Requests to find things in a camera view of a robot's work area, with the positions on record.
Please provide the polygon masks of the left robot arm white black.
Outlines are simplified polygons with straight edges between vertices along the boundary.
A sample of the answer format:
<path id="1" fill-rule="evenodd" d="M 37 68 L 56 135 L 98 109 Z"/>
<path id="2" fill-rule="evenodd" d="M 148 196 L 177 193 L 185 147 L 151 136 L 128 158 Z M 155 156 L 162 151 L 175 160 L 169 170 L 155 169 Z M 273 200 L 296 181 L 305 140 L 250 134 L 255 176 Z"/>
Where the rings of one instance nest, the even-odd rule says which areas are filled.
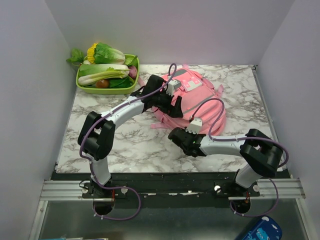
<path id="1" fill-rule="evenodd" d="M 153 74 L 146 85 L 132 92 L 123 103 L 104 113 L 92 111 L 86 116 L 77 143 L 79 155 L 89 160 L 91 178 L 95 182 L 93 191 L 99 197 L 107 197 L 111 191 L 108 155 L 113 148 L 116 129 L 152 107 L 181 118 L 182 98 L 179 96 L 172 105 L 174 93 L 181 86 L 181 82 L 172 76 L 165 81 Z"/>

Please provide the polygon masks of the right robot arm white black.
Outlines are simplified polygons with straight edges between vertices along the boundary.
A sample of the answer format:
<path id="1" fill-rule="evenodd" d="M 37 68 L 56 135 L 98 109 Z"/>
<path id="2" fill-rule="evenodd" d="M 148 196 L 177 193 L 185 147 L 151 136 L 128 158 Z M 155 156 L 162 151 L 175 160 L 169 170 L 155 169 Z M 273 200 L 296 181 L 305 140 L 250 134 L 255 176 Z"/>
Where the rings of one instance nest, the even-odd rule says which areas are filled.
<path id="1" fill-rule="evenodd" d="M 244 136 L 228 138 L 191 133 L 177 127 L 170 132 L 168 139 L 187 156 L 228 155 L 244 158 L 246 165 L 236 172 L 230 183 L 230 191 L 236 196 L 243 195 L 261 178 L 274 178 L 278 168 L 289 160 L 289 153 L 283 145 L 255 128 Z"/>

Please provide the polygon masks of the pink student backpack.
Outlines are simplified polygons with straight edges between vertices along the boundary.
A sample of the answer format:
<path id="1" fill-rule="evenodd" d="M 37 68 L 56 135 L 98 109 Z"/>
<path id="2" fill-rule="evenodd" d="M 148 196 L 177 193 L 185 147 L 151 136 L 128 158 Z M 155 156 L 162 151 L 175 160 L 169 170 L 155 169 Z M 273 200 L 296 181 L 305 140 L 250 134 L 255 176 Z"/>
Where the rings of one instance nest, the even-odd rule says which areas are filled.
<path id="1" fill-rule="evenodd" d="M 152 107 L 158 122 L 150 125 L 152 129 L 185 128 L 192 117 L 202 119 L 200 134 L 211 133 L 219 136 L 225 129 L 227 116 L 222 103 L 213 98 L 220 99 L 224 87 L 214 85 L 197 71 L 189 69 L 187 65 L 176 70 L 174 80 L 181 82 L 181 86 L 174 92 L 171 104 L 174 105 L 178 96 L 182 97 L 181 110 L 183 118 L 173 118 Z"/>

